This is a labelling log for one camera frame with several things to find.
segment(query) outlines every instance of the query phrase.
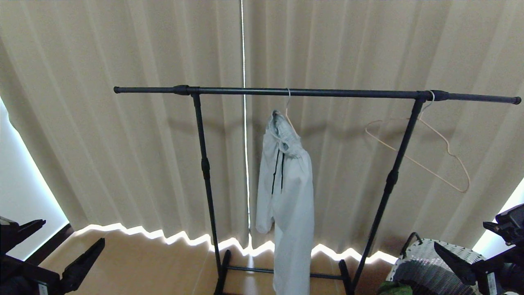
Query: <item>dark brown baseboard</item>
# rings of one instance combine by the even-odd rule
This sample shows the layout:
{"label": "dark brown baseboard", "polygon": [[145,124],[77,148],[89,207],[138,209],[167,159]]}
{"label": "dark brown baseboard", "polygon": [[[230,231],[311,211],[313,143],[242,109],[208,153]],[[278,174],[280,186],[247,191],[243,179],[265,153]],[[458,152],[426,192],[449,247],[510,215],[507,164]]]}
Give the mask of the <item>dark brown baseboard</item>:
{"label": "dark brown baseboard", "polygon": [[67,224],[62,227],[54,236],[52,236],[45,244],[43,244],[38,250],[36,250],[29,258],[26,259],[27,263],[32,265],[39,265],[44,259],[46,259],[60,244],[62,244],[71,234],[74,233],[74,229],[71,224]]}

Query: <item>laundry basket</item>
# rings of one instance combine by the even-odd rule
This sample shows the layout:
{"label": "laundry basket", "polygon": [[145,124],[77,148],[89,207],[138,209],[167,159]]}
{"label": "laundry basket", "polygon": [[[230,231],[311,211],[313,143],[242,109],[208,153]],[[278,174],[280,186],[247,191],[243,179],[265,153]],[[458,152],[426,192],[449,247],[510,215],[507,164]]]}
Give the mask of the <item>laundry basket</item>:
{"label": "laundry basket", "polygon": [[[417,241],[409,245],[414,236],[417,237]],[[413,294],[481,295],[477,286],[465,285],[458,279],[435,252],[434,242],[470,264],[484,259],[482,255],[470,249],[439,240],[421,239],[417,233],[412,233],[386,280],[410,285]]]}

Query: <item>curtain fold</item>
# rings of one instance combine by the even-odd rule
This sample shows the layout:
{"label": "curtain fold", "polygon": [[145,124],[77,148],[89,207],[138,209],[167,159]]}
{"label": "curtain fold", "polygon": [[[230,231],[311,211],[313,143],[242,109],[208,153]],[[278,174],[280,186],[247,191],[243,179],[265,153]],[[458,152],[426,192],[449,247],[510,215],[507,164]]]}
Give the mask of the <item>curtain fold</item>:
{"label": "curtain fold", "polygon": [[[522,2],[244,1],[248,87],[439,89],[524,94]],[[248,97],[251,219],[264,126],[285,97]],[[407,118],[413,101],[293,97],[289,117],[313,164],[315,244],[362,252],[395,152],[366,124]],[[472,178],[459,193],[404,160],[374,250],[397,255],[412,231],[472,247],[524,177],[522,106],[435,102],[424,119],[443,133]],[[398,147],[406,121],[370,131]],[[465,188],[460,164],[419,123],[407,155]],[[253,246],[270,236],[252,231]]]}
{"label": "curtain fold", "polygon": [[[2,97],[73,227],[210,234],[192,99],[113,87],[241,87],[238,2],[6,2],[0,19]],[[247,246],[243,100],[202,113],[219,240]]]}

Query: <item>brown floor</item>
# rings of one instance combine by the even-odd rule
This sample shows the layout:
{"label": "brown floor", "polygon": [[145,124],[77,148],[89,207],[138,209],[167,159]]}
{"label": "brown floor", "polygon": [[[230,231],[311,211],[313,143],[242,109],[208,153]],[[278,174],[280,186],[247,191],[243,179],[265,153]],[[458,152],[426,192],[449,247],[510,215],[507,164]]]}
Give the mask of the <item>brown floor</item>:
{"label": "brown floor", "polygon": [[[101,237],[105,237],[105,249],[75,294],[213,294],[217,279],[214,253],[207,243],[189,246],[183,239],[167,245],[163,238],[149,239],[143,234],[90,230],[69,237],[40,266],[62,273]],[[230,249],[232,265],[272,268],[271,251],[251,257],[242,256],[236,247]],[[358,263],[353,258],[346,262],[351,274]],[[375,294],[390,269],[381,260],[366,265],[357,294]],[[313,257],[311,271],[340,274],[337,261],[321,252]],[[225,292],[274,294],[272,275],[230,270]],[[311,278],[311,294],[344,294],[344,287],[341,281]]]}

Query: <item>clothes rack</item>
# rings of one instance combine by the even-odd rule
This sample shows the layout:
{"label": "clothes rack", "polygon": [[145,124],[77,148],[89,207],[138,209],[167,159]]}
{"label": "clothes rack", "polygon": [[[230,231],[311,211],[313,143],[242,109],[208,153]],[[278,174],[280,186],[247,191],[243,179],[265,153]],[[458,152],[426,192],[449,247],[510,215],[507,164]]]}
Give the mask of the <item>clothes rack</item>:
{"label": "clothes rack", "polygon": [[501,103],[512,103],[519,104],[522,99],[520,97],[503,97],[503,96],[485,96],[477,94],[460,94],[460,93],[449,93],[440,90],[427,90],[427,91],[382,91],[382,90],[337,90],[337,89],[287,89],[287,88],[209,88],[209,87],[191,87],[188,85],[179,85],[174,87],[114,87],[115,93],[173,93],[183,96],[191,96],[196,113],[196,124],[198,127],[198,135],[200,141],[200,152],[202,154],[202,172],[205,183],[206,196],[208,199],[209,216],[211,220],[211,231],[213,238],[213,246],[215,249],[215,260],[216,269],[218,273],[218,280],[214,291],[215,295],[225,294],[224,285],[228,270],[243,270],[253,272],[265,272],[273,273],[272,269],[267,268],[253,268],[253,267],[242,267],[230,265],[231,251],[227,250],[224,259],[221,261],[218,240],[216,236],[216,224],[215,224],[215,212],[213,206],[213,196],[211,190],[210,180],[210,164],[207,157],[205,148],[205,136],[204,136],[204,125],[202,121],[202,110],[201,110],[201,94],[247,94],[247,95],[265,95],[265,96],[310,96],[310,97],[346,97],[346,98],[397,98],[397,99],[413,99],[415,100],[411,109],[411,116],[404,132],[400,148],[395,158],[393,168],[389,172],[386,178],[386,185],[384,187],[384,193],[378,206],[375,219],[369,231],[369,237],[362,253],[362,259],[358,264],[358,268],[353,277],[353,281],[349,276],[347,266],[344,260],[340,260],[339,269],[340,275],[328,275],[325,273],[311,273],[312,278],[323,278],[323,279],[335,279],[342,280],[344,283],[344,289],[346,295],[353,295],[354,290],[357,287],[358,281],[364,269],[366,258],[371,251],[375,235],[378,230],[378,226],[386,209],[386,205],[389,200],[389,196],[393,191],[393,187],[397,183],[398,172],[400,164],[408,147],[408,143],[411,139],[417,117],[420,114],[422,105],[426,101],[443,101],[443,100],[463,100],[463,101],[485,101],[485,102],[501,102]]}

